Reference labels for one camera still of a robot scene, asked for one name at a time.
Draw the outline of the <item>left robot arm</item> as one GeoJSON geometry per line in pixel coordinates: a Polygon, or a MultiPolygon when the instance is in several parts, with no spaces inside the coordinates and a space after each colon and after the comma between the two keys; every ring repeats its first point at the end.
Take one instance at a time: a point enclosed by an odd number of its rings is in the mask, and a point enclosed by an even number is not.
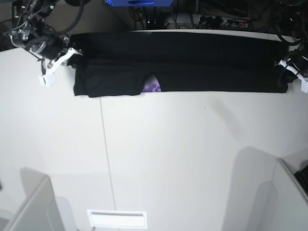
{"type": "Polygon", "coordinates": [[[273,29],[281,42],[295,47],[278,64],[301,81],[301,91],[308,91],[308,2],[279,0],[273,29]]]}

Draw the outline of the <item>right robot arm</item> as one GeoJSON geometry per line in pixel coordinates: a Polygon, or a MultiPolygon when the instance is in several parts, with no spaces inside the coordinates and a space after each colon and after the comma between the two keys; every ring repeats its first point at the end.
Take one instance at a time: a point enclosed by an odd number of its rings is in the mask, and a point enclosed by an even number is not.
{"type": "Polygon", "coordinates": [[[66,63],[73,55],[81,53],[69,47],[70,32],[80,21],[86,0],[67,0],[66,3],[78,7],[74,21],[60,31],[52,29],[46,22],[58,3],[57,0],[22,0],[15,17],[18,21],[13,28],[4,32],[11,44],[26,52],[38,55],[42,72],[47,73],[53,68],[66,63]]]}

